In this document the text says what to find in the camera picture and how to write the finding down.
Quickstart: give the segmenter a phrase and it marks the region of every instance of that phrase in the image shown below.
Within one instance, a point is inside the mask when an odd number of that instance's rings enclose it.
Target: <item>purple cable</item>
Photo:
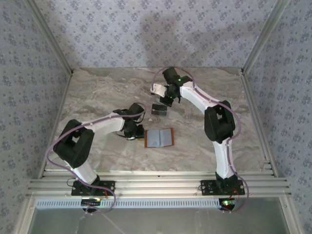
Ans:
[[[142,114],[145,113],[145,111],[146,111],[146,106],[145,106],[143,103],[140,103],[140,102],[136,102],[136,103],[137,103],[137,104],[140,104],[140,105],[142,105],[142,106],[144,107],[144,111],[143,111],[143,112],[141,112],[141,113],[139,113],[139,114],[135,114],[135,115],[122,115],[122,116],[121,116],[121,115],[115,115],[115,116],[110,116],[110,117],[103,117],[103,118],[94,120],[93,122],[85,123],[85,124],[82,124],[82,125],[80,125],[80,126],[77,126],[77,127],[73,128],[73,129],[69,130],[68,132],[64,133],[63,135],[61,135],[56,141],[54,141],[54,142],[52,143],[52,145],[50,145],[50,147],[46,150],[46,152],[45,152],[45,154],[44,154],[44,156],[45,156],[45,158],[47,159],[48,162],[50,162],[51,164],[53,164],[53,165],[55,165],[55,166],[57,166],[57,167],[61,167],[61,168],[65,169],[65,170],[69,171],[69,172],[70,172],[71,174],[73,174],[73,175],[75,176],[75,178],[77,178],[78,181],[79,181],[80,183],[82,183],[83,185],[85,185],[85,186],[87,186],[87,187],[90,187],[90,188],[103,189],[103,190],[106,190],[106,191],[110,192],[110,193],[113,195],[113,197],[114,197],[114,202],[113,202],[113,204],[111,205],[110,208],[108,208],[107,210],[102,211],[102,212],[90,213],[90,212],[88,212],[88,209],[90,209],[91,206],[89,206],[89,207],[86,209],[86,214],[88,214],[88,215],[100,215],[100,214],[105,214],[105,213],[111,211],[112,208],[115,206],[115,203],[116,203],[116,194],[115,194],[111,189],[108,189],[108,188],[105,188],[105,187],[102,187],[102,186],[91,185],[91,184],[88,184],[88,183],[84,182],[82,179],[80,179],[80,178],[78,177],[78,175],[77,175],[75,172],[71,171],[69,168],[67,168],[67,167],[65,167],[65,166],[62,166],[62,165],[59,165],[59,164],[57,164],[57,163],[51,161],[51,159],[49,158],[49,152],[50,152],[50,151],[53,149],[53,147],[54,147],[57,143],[59,143],[64,137],[66,137],[67,135],[71,134],[71,133],[74,132],[74,131],[77,131],[77,130],[80,129],[80,128],[87,127],[87,126],[90,126],[90,125],[93,125],[93,124],[97,124],[97,123],[100,123],[100,122],[103,122],[103,121],[106,121],[106,120],[112,119],[112,118],[137,117],[137,116],[141,116]]]
[[[153,80],[152,80],[152,90],[154,90],[154,89],[153,89],[153,85],[154,85],[156,76],[157,76],[161,71],[163,71],[163,70],[165,70],[165,69],[167,69],[167,68],[169,68],[169,67],[161,68],[161,69],[158,70],[158,72],[155,73],[155,75],[154,75],[154,77],[153,77]],[[239,207],[238,209],[236,209],[236,210],[234,210],[234,211],[229,211],[229,212],[231,213],[231,212],[240,211],[241,209],[243,209],[243,208],[246,206],[247,201],[248,201],[248,199],[249,199],[249,187],[248,187],[247,182],[244,180],[244,178],[242,178],[239,174],[237,174],[237,172],[233,169],[232,162],[231,162],[231,159],[230,159],[230,147],[229,147],[229,142],[230,142],[231,140],[234,140],[235,138],[237,138],[237,137],[239,136],[239,134],[241,133],[242,126],[241,126],[240,119],[239,119],[238,115],[235,113],[235,111],[233,111],[230,107],[224,105],[224,104],[221,103],[221,102],[211,100],[210,98],[206,97],[204,94],[202,94],[201,92],[199,92],[199,91],[196,89],[195,79],[194,79],[194,77],[193,77],[189,72],[187,72],[186,70],[184,70],[183,68],[180,68],[180,67],[174,67],[174,68],[179,69],[179,70],[185,72],[186,74],[188,74],[188,75],[190,76],[190,78],[193,80],[193,87],[194,87],[194,90],[196,91],[196,93],[198,93],[198,95],[200,95],[202,98],[206,99],[207,101],[210,101],[210,102],[212,102],[212,103],[214,103],[214,104],[217,104],[217,105],[220,105],[220,106],[224,107],[225,109],[227,109],[228,111],[230,111],[230,112],[233,114],[233,116],[236,118],[236,120],[237,120],[237,123],[238,123],[238,130],[237,130],[237,133],[236,133],[234,136],[232,136],[231,138],[229,138],[229,139],[227,140],[227,142],[226,142],[226,143],[227,143],[227,147],[226,147],[227,152],[226,152],[226,153],[227,153],[227,159],[228,159],[228,161],[229,161],[229,163],[230,163],[230,169],[231,169],[231,171],[234,173],[234,175],[236,175],[239,179],[241,179],[241,181],[243,181],[243,183],[245,184],[246,190],[247,190],[246,200],[245,200],[245,202],[243,203],[243,205],[242,205],[241,207]]]

